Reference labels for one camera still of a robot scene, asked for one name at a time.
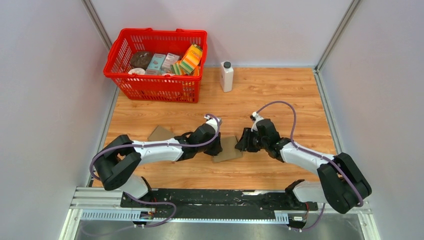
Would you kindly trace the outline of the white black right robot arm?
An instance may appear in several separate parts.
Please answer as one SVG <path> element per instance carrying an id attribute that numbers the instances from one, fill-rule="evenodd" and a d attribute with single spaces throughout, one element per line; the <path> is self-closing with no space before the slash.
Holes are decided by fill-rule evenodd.
<path id="1" fill-rule="evenodd" d="M 349 154 L 325 154 L 281 137 L 268 118 L 244 128 L 235 148 L 250 153 L 265 150 L 272 159 L 318 176 L 318 181 L 300 179 L 285 189 L 285 203 L 293 210 L 311 202 L 329 204 L 338 213 L 345 214 L 354 207 L 361 207 L 364 199 L 372 194 L 371 185 Z"/>

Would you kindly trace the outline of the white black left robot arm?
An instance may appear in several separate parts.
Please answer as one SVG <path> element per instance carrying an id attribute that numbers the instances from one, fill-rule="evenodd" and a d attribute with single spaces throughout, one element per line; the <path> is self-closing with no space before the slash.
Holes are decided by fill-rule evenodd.
<path id="1" fill-rule="evenodd" d="M 162 141 L 132 141 L 123 134 L 99 152 L 91 166 L 106 191 L 121 190 L 145 208 L 152 203 L 153 194 L 147 181 L 135 175 L 136 168 L 162 161 L 189 160 L 198 153 L 216 156 L 222 151 L 219 126 L 211 119 L 193 132 Z"/>

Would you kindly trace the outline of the brown cardboard box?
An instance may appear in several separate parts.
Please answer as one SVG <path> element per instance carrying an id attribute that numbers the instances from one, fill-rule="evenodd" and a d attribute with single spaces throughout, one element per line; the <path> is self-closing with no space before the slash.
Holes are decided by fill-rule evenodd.
<path id="1" fill-rule="evenodd" d="M 174 137 L 175 137 L 175 134 L 172 131 L 158 125 L 152 131 L 152 133 L 147 137 L 147 140 L 149 142 L 157 142 L 157 141 L 169 140 Z"/>

